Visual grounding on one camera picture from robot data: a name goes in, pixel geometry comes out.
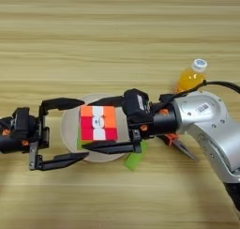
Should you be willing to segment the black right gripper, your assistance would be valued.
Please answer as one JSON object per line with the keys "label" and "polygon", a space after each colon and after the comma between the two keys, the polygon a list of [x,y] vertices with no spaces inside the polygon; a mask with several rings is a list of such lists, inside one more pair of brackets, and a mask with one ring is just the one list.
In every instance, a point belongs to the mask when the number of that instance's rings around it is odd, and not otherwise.
{"label": "black right gripper", "polygon": [[[102,98],[89,103],[89,106],[121,107],[123,96]],[[172,145],[178,139],[176,131],[179,123],[174,108],[167,105],[156,113],[136,113],[127,118],[127,125],[132,132],[129,142],[99,141],[83,145],[84,149],[103,154],[141,153],[142,139],[158,137],[166,145]]]}

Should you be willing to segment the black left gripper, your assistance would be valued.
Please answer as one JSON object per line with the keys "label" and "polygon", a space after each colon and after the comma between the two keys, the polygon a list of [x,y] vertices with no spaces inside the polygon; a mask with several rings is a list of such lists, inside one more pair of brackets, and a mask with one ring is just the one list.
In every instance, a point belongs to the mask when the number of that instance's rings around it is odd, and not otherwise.
{"label": "black left gripper", "polygon": [[[47,115],[50,110],[65,111],[84,105],[83,100],[70,98],[47,99],[41,102],[39,114]],[[29,170],[50,171],[62,169],[85,159],[89,153],[67,153],[54,156],[51,160],[44,160],[38,153],[40,149],[49,147],[50,128],[43,127],[42,122],[30,116],[25,130],[17,130],[12,116],[0,119],[0,153],[15,152],[29,153]]]}

